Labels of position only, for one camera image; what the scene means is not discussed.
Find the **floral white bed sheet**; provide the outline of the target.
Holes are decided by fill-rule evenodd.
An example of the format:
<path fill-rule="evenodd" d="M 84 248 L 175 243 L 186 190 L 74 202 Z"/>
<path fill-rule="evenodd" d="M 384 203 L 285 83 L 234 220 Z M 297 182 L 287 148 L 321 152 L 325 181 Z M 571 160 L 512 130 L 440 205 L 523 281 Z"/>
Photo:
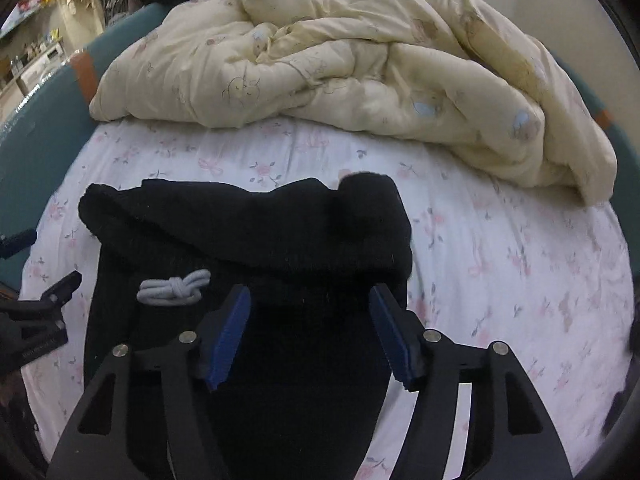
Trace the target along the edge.
<path fill-rule="evenodd" d="M 360 171 L 393 178 L 411 220 L 410 309 L 462 344 L 506 342 L 570 466 L 585 466 L 630 361 L 634 286 L 611 206 L 586 208 L 568 188 L 517 188 L 433 145 L 285 118 L 241 130 L 134 119 L 94 130 L 48 201 L 23 269 L 25 299 L 67 273 L 82 276 L 64 310 L 68 343 L 22 371 L 42 452 L 53 453 L 82 391 L 100 250 L 77 213 L 88 185 L 133 188 L 159 178 L 268 192 L 303 178 L 336 188 Z"/>

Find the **cream crumpled duvet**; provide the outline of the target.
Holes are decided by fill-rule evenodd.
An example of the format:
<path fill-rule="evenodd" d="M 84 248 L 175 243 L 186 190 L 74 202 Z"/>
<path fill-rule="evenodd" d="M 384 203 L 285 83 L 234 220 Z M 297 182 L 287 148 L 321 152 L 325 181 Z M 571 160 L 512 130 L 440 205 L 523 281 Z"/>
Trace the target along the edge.
<path fill-rule="evenodd" d="M 617 174 L 566 71 L 483 0 L 188 0 L 111 62 L 89 110 L 208 128 L 286 115 L 440 144 L 587 205 Z"/>

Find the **teal bed frame padding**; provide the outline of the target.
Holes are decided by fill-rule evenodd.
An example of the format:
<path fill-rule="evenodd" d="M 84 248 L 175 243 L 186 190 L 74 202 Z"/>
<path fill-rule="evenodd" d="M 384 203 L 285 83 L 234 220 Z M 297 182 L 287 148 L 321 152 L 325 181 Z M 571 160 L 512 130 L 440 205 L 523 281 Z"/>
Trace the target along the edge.
<path fill-rule="evenodd" d="M 166 18 L 153 3 L 108 28 L 30 92 L 1 125 L 1 233 L 33 229 L 50 196 L 90 139 L 89 103 L 122 52 Z"/>

